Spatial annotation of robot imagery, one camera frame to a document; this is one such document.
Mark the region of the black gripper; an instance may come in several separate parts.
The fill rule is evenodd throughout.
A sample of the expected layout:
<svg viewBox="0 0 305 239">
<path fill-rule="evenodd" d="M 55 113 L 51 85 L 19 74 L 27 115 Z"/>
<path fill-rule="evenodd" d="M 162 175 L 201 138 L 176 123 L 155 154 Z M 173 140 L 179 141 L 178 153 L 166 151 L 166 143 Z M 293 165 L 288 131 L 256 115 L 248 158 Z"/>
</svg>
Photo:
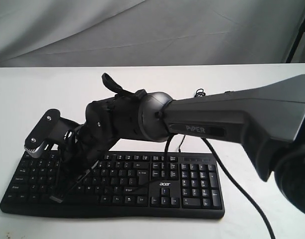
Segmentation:
<svg viewBox="0 0 305 239">
<path fill-rule="evenodd" d="M 70 133 L 65 147 L 60 150 L 59 174 L 49 198 L 54 202 L 91 202 L 91 195 L 84 193 L 82 182 L 120 138 L 105 137 L 102 133 L 95 137 L 95 132 L 86 124 Z"/>
</svg>

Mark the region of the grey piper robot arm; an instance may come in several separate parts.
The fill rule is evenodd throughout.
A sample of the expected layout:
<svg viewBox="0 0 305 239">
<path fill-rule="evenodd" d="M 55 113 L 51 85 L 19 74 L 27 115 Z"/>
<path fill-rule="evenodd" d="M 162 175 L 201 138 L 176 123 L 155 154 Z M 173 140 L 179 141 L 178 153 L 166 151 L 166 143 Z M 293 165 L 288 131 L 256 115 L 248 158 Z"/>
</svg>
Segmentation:
<svg viewBox="0 0 305 239">
<path fill-rule="evenodd" d="M 86 121 L 61 133 L 53 200 L 70 190 L 120 139 L 170 143 L 176 134 L 240 144 L 258 176 L 274 174 L 284 197 L 305 214 L 305 74 L 267 86 L 174 100 L 134 93 L 103 74 L 112 98 L 86 107 Z"/>
</svg>

